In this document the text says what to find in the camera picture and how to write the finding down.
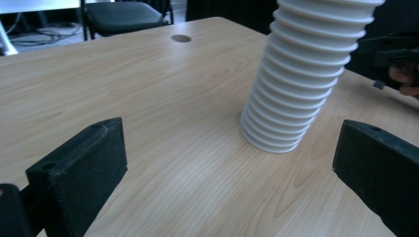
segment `black office chair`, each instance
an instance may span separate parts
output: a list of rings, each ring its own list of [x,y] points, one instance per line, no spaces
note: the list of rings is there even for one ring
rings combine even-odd
[[[174,24],[170,0],[116,1],[86,4],[80,0],[83,37],[87,30],[93,40],[95,34],[103,37],[131,33],[169,25],[165,20],[170,13],[170,24]]]

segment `chair backrest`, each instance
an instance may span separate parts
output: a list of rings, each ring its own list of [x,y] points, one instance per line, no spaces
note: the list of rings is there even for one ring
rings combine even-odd
[[[163,17],[166,16],[170,8],[170,0],[116,0],[116,2],[144,2],[161,13]]]

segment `finger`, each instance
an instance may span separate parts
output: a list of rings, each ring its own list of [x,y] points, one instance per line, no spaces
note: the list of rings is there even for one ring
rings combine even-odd
[[[405,65],[405,64],[390,66],[389,71],[388,71],[388,75],[394,81],[398,81],[398,82],[401,82],[401,83],[406,83],[406,82],[412,80],[411,70],[410,70],[409,66]]]
[[[419,97],[419,87],[402,86],[399,92],[405,96]]]

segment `human hand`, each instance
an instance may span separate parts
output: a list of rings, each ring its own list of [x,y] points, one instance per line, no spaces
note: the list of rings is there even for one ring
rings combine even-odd
[[[412,83],[415,80],[415,76],[413,73],[415,64],[413,63],[405,63],[405,64],[398,64],[392,65],[389,68],[389,77],[394,81],[398,81],[403,85],[398,90],[402,95],[405,96],[412,96],[419,100],[419,87],[412,87]]]

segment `light wood tabletop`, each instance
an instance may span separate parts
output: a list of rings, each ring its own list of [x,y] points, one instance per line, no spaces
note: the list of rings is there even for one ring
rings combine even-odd
[[[343,119],[418,146],[419,103],[346,71],[296,150],[261,151],[238,125],[265,44],[210,18],[1,57],[0,183],[122,117],[128,171],[86,236],[393,236],[332,161]]]

